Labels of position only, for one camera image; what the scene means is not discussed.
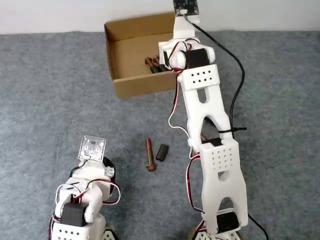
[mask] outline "black cable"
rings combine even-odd
[[[234,127],[234,107],[235,107],[235,102],[237,100],[237,97],[239,95],[239,92],[245,82],[245,76],[246,76],[246,72],[245,72],[245,69],[244,69],[244,66],[242,65],[241,61],[239,60],[239,58],[236,57],[236,55],[234,55],[231,51],[229,51],[226,47],[224,47],[218,40],[216,40],[215,38],[213,38],[209,33],[207,33],[205,30],[203,30],[201,27],[199,27],[198,25],[196,25],[195,23],[193,22],[190,22],[188,17],[185,15],[184,16],[185,20],[188,21],[191,25],[193,25],[196,29],[198,29],[200,32],[202,32],[204,35],[206,35],[210,40],[212,40],[218,47],[220,47],[221,49],[223,49],[225,52],[227,52],[231,57],[234,58],[234,60],[238,63],[240,69],[241,69],[241,82],[233,96],[233,99],[232,99],[232,102],[231,102],[231,105],[230,105],[230,113],[229,113],[229,118],[230,118],[230,127],[231,127],[231,132],[232,132],[232,136],[233,138],[235,138],[235,134],[234,132],[235,131],[238,131],[238,130],[245,130],[245,127]],[[265,238],[266,240],[269,240],[269,235],[267,233],[267,231],[248,213],[248,217],[251,219],[251,221],[256,224],[264,233],[265,235]]]
[[[188,17],[185,15],[184,16],[185,20],[187,20],[191,25],[193,25],[196,29],[198,29],[200,32],[202,32],[204,35],[206,35],[210,40],[212,40],[218,47],[220,47],[221,49],[223,49],[225,52],[227,52],[231,57],[234,58],[234,60],[238,63],[242,75],[241,75],[241,82],[233,96],[231,105],[230,105],[230,112],[229,112],[229,118],[230,118],[230,126],[231,129],[234,129],[234,108],[235,108],[235,102],[237,100],[237,97],[239,95],[239,92],[245,82],[245,76],[246,76],[246,72],[244,69],[244,66],[242,65],[242,63],[240,62],[240,60],[236,57],[236,55],[234,55],[231,51],[229,51],[226,47],[224,47],[218,40],[216,40],[215,38],[213,38],[209,33],[207,33],[205,30],[203,30],[201,27],[199,27],[197,24],[190,22]]]
[[[74,174],[74,172],[80,168],[82,168],[86,163],[88,162],[88,160],[84,160],[83,164],[81,166],[76,166],[74,168],[72,168],[70,174],[69,174],[69,178],[72,178],[72,175]]]
[[[258,223],[249,213],[248,213],[248,217],[251,219],[251,221],[252,221],[255,225],[257,225],[257,226],[263,231],[263,233],[264,233],[264,235],[265,235],[265,239],[266,239],[266,240],[269,240],[269,235],[268,235],[267,231],[264,229],[264,227],[261,226],[260,223]]]

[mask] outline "bolt head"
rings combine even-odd
[[[145,63],[146,65],[148,65],[148,62],[149,62],[149,61],[152,61],[151,57],[146,57],[146,58],[144,59],[144,63]]]
[[[156,164],[151,164],[151,165],[146,166],[146,169],[148,169],[149,172],[154,172],[157,169],[157,166],[158,165],[156,165]]]

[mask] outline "white plastic part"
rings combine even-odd
[[[98,214],[93,223],[86,226],[71,226],[61,223],[54,223],[52,240],[102,240],[106,220]]]
[[[207,232],[198,232],[197,235],[195,236],[194,240],[217,240],[217,239],[222,239],[222,240],[241,240],[238,234],[235,231],[228,232],[228,233],[222,233],[222,234],[217,234],[214,237],[211,237]]]
[[[184,70],[178,77],[188,116],[189,145],[200,153],[203,186],[202,218],[210,235],[218,232],[217,215],[235,212],[239,226],[248,224],[247,190],[240,169],[238,143],[231,132],[220,133],[222,145],[202,144],[201,131],[205,117],[209,117],[219,131],[231,129],[220,91],[217,65],[212,64]],[[198,89],[204,89],[206,102],[199,100]],[[224,198],[230,198],[233,209],[219,211]]]
[[[186,57],[182,51],[177,51],[172,54],[172,57],[169,61],[171,67],[185,69],[186,68]]]
[[[200,19],[198,15],[188,16],[190,22],[199,24]],[[195,28],[186,21],[184,16],[176,16],[173,27],[173,39],[194,38]]]

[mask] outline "gray carpet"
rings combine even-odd
[[[214,35],[243,62],[246,82],[235,106],[249,212],[273,240],[320,235],[320,33]],[[199,34],[206,45],[209,40]],[[233,59],[215,48],[225,109],[240,81]],[[122,199],[102,213],[121,240],[183,240],[201,220],[188,203],[183,132],[168,127],[174,90],[118,99],[106,66],[103,33],[0,36],[0,232],[3,240],[43,240],[58,185],[77,164],[83,134],[108,139]],[[186,122],[182,96],[174,123]],[[216,130],[204,126],[208,136]],[[164,163],[146,171],[153,151]],[[202,172],[191,170],[195,204]],[[252,223],[248,240],[263,240]]]

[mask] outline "copper bolt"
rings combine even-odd
[[[148,169],[149,172],[154,172],[157,169],[157,165],[155,164],[155,161],[154,161],[154,154],[152,152],[150,138],[147,138],[145,140],[145,145],[146,145],[146,156],[148,161],[148,165],[146,166],[146,169]]]
[[[146,57],[145,60],[144,60],[144,63],[146,65],[149,65],[150,67],[153,67],[153,65],[154,65],[153,62],[152,62],[151,57]]]
[[[153,61],[155,63],[157,63],[158,65],[160,65],[159,59],[160,59],[159,55],[155,55],[154,58],[153,58]]]

